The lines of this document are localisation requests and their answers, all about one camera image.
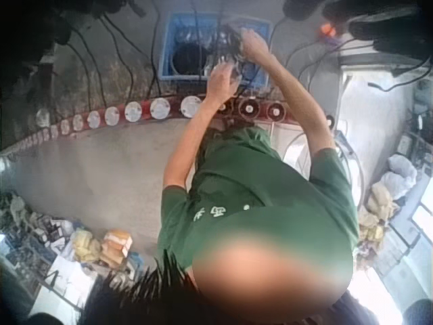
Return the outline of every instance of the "white plastic bag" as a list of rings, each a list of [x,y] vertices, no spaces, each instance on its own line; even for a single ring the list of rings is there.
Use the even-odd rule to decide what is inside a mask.
[[[417,181],[417,170],[412,165],[412,162],[400,154],[395,154],[388,159],[391,171],[406,179],[406,183],[411,188],[416,184]]]
[[[390,192],[393,200],[398,200],[412,188],[412,184],[403,176],[391,171],[385,173],[380,180]]]

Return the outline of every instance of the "blue object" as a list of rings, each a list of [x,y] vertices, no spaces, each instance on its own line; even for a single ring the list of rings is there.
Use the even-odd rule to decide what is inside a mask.
[[[207,50],[211,50],[210,46],[212,44],[212,37],[218,27],[219,14],[198,14],[198,28],[200,35],[200,44]],[[265,40],[269,40],[271,36],[271,23],[263,20],[257,20],[254,18],[247,18],[241,16],[224,17],[223,24],[229,24],[235,27],[237,30],[240,28],[250,28],[256,31]],[[179,75],[172,67],[172,57],[177,49],[180,42],[184,43],[195,43],[198,44],[196,32],[196,18],[194,13],[175,13],[171,16],[166,29],[166,37],[164,41],[164,48],[162,50],[162,56],[159,65],[159,78],[165,81],[194,81],[198,80],[198,75]],[[242,81],[243,84],[247,84],[254,73],[248,72],[249,70],[257,69],[257,66],[253,64],[248,64],[251,66],[246,66],[245,77]],[[267,84],[267,74],[260,70],[257,74],[251,87],[264,87]]]

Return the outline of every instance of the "person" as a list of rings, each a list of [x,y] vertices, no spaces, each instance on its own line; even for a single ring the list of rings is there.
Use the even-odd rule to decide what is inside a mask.
[[[165,168],[159,268],[132,288],[95,289],[79,324],[281,324],[334,313],[341,303],[358,225],[326,117],[254,31],[242,31],[242,51],[267,71],[303,128],[309,180],[258,127],[208,136],[239,86],[233,65],[218,65]]]

